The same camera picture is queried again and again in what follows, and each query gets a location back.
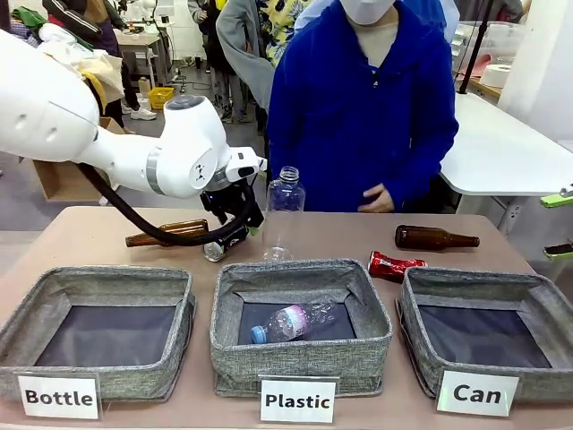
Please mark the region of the person's left hand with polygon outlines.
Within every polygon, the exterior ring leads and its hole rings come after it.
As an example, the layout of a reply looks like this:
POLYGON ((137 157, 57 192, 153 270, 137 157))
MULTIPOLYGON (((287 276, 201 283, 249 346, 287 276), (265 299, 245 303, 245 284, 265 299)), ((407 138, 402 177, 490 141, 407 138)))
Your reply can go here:
POLYGON ((378 184, 363 192, 369 201, 358 208, 362 213, 390 213, 395 210, 394 202, 384 184, 378 184))

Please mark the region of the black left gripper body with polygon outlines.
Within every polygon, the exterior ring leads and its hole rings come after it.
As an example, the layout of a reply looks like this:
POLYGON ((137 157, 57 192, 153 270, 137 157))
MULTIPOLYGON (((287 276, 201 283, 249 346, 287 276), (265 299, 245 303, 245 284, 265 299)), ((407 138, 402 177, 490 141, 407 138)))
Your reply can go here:
POLYGON ((238 181, 217 191, 205 190, 200 194, 201 203, 205 211, 214 215, 239 215, 247 206, 247 188, 246 181, 238 181))

